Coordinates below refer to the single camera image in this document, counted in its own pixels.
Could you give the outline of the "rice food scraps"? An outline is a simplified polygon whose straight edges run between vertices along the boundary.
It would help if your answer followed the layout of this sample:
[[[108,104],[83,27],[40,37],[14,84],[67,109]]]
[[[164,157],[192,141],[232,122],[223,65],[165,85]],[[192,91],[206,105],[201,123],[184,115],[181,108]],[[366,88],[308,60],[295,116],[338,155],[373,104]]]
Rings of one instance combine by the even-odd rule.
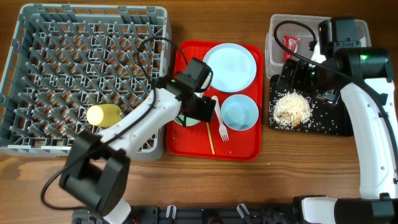
[[[272,117],[282,128],[293,129],[310,121],[313,109],[303,95],[284,93],[273,107]]]

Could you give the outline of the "small light blue bowl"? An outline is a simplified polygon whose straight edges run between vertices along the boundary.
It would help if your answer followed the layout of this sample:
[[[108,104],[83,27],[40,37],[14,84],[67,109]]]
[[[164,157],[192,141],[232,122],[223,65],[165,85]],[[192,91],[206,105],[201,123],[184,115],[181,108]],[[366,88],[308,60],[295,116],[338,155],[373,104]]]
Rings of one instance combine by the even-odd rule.
[[[235,94],[227,97],[222,103],[221,117],[230,129],[246,131],[259,120],[259,108],[252,98]]]

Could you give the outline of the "yellow plastic cup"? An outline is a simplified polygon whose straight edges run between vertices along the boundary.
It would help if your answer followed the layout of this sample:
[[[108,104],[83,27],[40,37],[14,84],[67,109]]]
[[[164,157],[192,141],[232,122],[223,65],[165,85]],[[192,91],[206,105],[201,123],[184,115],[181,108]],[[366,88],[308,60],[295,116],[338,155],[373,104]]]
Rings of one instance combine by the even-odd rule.
[[[111,127],[122,120],[121,108],[115,104],[93,105],[86,112],[87,121],[93,126]]]

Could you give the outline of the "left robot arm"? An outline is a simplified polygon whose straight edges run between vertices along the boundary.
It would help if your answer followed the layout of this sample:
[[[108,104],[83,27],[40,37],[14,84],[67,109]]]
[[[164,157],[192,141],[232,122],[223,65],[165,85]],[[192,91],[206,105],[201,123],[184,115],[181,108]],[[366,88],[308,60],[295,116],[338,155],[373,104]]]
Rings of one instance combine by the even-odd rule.
[[[94,135],[80,133],[71,148],[59,186],[107,223],[127,223],[132,207],[123,200],[130,161],[138,149],[179,114],[211,121],[215,101],[202,96],[213,72],[192,58],[183,72],[160,77],[148,97],[125,118]]]

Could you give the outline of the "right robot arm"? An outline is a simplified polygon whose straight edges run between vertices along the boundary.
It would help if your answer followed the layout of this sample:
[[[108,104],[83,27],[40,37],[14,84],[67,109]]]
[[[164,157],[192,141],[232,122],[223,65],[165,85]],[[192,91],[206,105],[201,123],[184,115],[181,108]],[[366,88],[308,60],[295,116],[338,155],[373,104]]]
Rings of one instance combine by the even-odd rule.
[[[384,48],[363,47],[349,17],[322,21],[309,48],[321,63],[299,54],[284,63],[278,86],[315,96],[335,90],[349,114],[360,164],[360,198],[294,198],[294,223],[397,222],[397,116],[394,71]]]

